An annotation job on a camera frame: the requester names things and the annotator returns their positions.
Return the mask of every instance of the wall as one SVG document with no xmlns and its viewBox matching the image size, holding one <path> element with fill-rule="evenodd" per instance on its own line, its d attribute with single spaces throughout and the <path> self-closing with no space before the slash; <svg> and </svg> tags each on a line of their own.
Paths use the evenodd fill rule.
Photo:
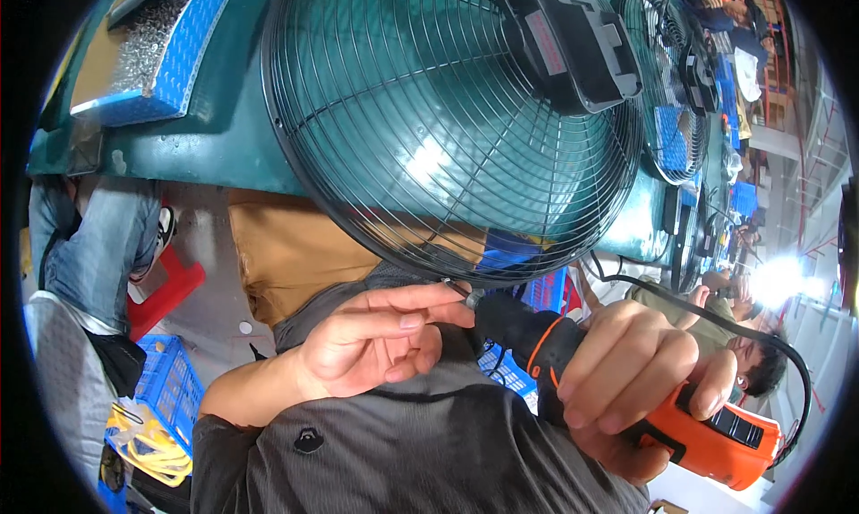
<svg viewBox="0 0 859 514">
<path fill-rule="evenodd" d="M 763 503 L 761 497 L 770 486 L 767 480 L 758 479 L 746 490 L 736 492 L 670 463 L 662 475 L 650 482 L 648 489 L 651 502 L 665 499 L 693 514 L 766 514 L 772 507 Z"/>
</svg>

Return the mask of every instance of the electric screwdriver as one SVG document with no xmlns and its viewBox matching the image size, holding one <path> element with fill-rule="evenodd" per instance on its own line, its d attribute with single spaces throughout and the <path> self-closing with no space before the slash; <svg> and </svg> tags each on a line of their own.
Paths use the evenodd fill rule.
<svg viewBox="0 0 859 514">
<path fill-rule="evenodd" d="M 489 294 L 475 307 L 479 336 L 511 349 L 513 359 L 537 381 L 540 395 L 556 389 L 564 368 L 587 332 L 554 311 L 534 312 L 506 293 Z M 645 419 L 621 434 L 641 447 L 661 445 L 676 463 L 735 490 L 745 490 L 775 459 L 782 439 L 778 422 L 725 404 L 696 421 L 689 402 L 697 386 L 684 382 Z"/>
</svg>

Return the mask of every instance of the blue jeans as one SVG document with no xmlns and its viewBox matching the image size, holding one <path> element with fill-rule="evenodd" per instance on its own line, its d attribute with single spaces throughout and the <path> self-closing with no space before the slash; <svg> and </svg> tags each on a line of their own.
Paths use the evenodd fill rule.
<svg viewBox="0 0 859 514">
<path fill-rule="evenodd" d="M 30 250 L 36 280 L 44 277 L 41 290 L 128 333 L 128 278 L 152 263 L 160 210 L 156 181 L 102 176 L 75 229 L 77 209 L 62 178 L 36 176 L 30 190 Z M 59 237 L 43 266 L 54 231 Z"/>
</svg>

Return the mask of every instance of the sneaker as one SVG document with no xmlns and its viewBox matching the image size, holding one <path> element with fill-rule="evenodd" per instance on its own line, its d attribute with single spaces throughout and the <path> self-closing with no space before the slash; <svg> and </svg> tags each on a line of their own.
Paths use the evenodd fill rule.
<svg viewBox="0 0 859 514">
<path fill-rule="evenodd" d="M 161 256 L 161 253 L 164 252 L 166 246 L 170 244 L 170 240 L 173 239 L 173 236 L 176 234 L 176 216 L 173 212 L 173 208 L 162 207 L 161 212 L 158 214 L 158 238 L 156 239 L 156 253 L 152 255 L 152 262 L 146 267 L 144 270 L 140 270 L 139 272 L 134 272 L 129 277 L 129 281 L 132 285 L 140 285 L 146 279 L 146 276 L 149 275 L 149 272 L 152 271 L 152 267 L 156 265 L 158 262 L 158 257 Z"/>
</svg>

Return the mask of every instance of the red stool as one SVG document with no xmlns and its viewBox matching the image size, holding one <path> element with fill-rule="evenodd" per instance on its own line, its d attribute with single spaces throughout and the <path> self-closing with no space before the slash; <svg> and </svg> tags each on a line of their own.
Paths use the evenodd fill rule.
<svg viewBox="0 0 859 514">
<path fill-rule="evenodd" d="M 158 258 L 166 269 L 167 281 L 156 288 L 143 302 L 136 304 L 128 297 L 128 320 L 132 324 L 132 342 L 146 335 L 159 320 L 176 308 L 195 288 L 206 281 L 206 272 L 199 262 L 185 268 L 179 262 L 172 245 L 168 245 Z"/>
</svg>

